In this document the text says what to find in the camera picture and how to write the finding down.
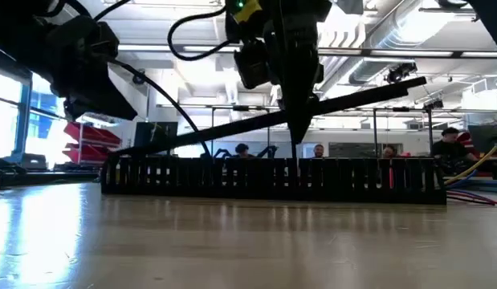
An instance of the black pole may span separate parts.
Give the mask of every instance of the black pole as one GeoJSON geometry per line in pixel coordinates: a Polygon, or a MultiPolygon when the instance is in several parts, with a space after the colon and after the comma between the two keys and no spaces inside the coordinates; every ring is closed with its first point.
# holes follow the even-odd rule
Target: black pole
{"type": "Polygon", "coordinates": [[[434,136],[432,134],[432,110],[427,109],[426,113],[428,114],[428,138],[430,143],[430,155],[434,151],[434,136]]]}
{"type": "Polygon", "coordinates": [[[377,109],[373,109],[373,137],[375,139],[375,157],[378,158],[377,109]]]}
{"type": "Polygon", "coordinates": [[[270,127],[267,127],[267,146],[270,146],[270,127]]]}
{"type": "MultiPolygon", "coordinates": [[[[210,113],[210,117],[211,117],[211,124],[212,124],[212,127],[214,127],[214,111],[216,110],[216,108],[211,108],[211,113],[210,113]]],[[[210,155],[211,156],[214,156],[214,139],[213,140],[210,140],[210,155]]]]}

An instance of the red object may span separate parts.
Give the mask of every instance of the red object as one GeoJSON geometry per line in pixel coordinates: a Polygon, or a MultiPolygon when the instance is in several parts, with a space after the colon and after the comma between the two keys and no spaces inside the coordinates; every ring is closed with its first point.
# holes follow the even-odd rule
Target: red object
{"type": "MultiPolygon", "coordinates": [[[[64,132],[71,136],[74,140],[80,142],[81,126],[81,124],[75,122],[68,123],[66,128],[64,128],[64,132]]],[[[121,144],[121,139],[118,136],[115,136],[112,132],[102,128],[93,128],[87,125],[84,125],[82,140],[85,144],[105,145],[110,148],[117,148],[121,144]]]]}
{"type": "MultiPolygon", "coordinates": [[[[467,149],[467,151],[471,154],[473,154],[475,157],[480,159],[481,153],[486,153],[486,152],[479,152],[475,149],[473,146],[473,142],[471,141],[471,134],[469,132],[463,132],[457,137],[457,141],[460,142],[464,147],[467,149]]],[[[482,173],[478,172],[476,174],[476,177],[492,177],[492,173],[482,173]]]]}
{"type": "MultiPolygon", "coordinates": [[[[70,157],[71,161],[79,163],[79,144],[66,144],[69,149],[63,153],[70,157]]],[[[107,160],[109,149],[101,145],[83,144],[81,148],[80,161],[90,165],[101,165],[107,160]]]]}
{"type": "Polygon", "coordinates": [[[68,123],[64,132],[79,142],[66,144],[68,150],[63,151],[76,164],[102,165],[110,148],[118,148],[121,144],[121,139],[106,129],[83,126],[75,122],[68,123]]]}

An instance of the table surface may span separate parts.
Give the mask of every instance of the table surface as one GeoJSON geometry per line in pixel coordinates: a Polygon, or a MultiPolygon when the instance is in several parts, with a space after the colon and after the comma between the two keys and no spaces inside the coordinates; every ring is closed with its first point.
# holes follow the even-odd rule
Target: table surface
{"type": "Polygon", "coordinates": [[[497,288],[497,207],[0,192],[0,288],[497,288]]]}

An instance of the glass wall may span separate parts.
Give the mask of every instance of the glass wall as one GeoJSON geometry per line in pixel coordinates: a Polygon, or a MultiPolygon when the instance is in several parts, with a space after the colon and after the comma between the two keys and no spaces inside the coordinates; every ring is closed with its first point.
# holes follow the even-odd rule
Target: glass wall
{"type": "Polygon", "coordinates": [[[16,80],[0,75],[0,99],[20,102],[22,84],[16,80]]]}
{"type": "Polygon", "coordinates": [[[14,150],[22,84],[0,75],[0,157],[14,150]]]}
{"type": "Polygon", "coordinates": [[[55,96],[50,89],[50,83],[41,76],[33,74],[31,108],[38,108],[45,112],[52,112],[64,117],[64,98],[55,96]]]}
{"type": "Polygon", "coordinates": [[[8,157],[14,150],[18,107],[0,101],[0,157],[8,157]]]}
{"type": "Polygon", "coordinates": [[[29,130],[26,137],[25,153],[44,155],[48,168],[54,164],[70,161],[63,154],[67,143],[73,143],[71,137],[64,133],[67,121],[43,116],[35,112],[29,115],[29,130]]]}

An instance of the window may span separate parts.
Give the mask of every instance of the window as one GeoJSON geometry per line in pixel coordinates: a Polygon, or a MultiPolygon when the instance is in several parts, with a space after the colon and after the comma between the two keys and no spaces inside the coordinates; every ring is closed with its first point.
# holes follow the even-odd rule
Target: window
{"type": "MultiPolygon", "coordinates": [[[[378,144],[378,155],[386,145],[392,145],[397,154],[403,151],[403,144],[378,144]]],[[[375,157],[375,144],[372,143],[329,143],[329,157],[375,157]]]]}
{"type": "Polygon", "coordinates": [[[41,76],[33,74],[31,107],[39,108],[47,112],[53,112],[58,116],[64,116],[64,98],[54,95],[50,89],[50,83],[41,76]]]}
{"type": "Polygon", "coordinates": [[[22,95],[22,84],[16,80],[0,75],[0,98],[4,100],[20,102],[22,95]]]}
{"type": "Polygon", "coordinates": [[[70,160],[63,154],[67,143],[73,143],[65,132],[67,122],[42,116],[35,112],[29,115],[29,131],[26,138],[25,153],[44,155],[48,168],[54,164],[62,164],[70,160]]]}
{"type": "Polygon", "coordinates": [[[0,101],[0,157],[8,157],[14,150],[18,109],[0,101]]]}

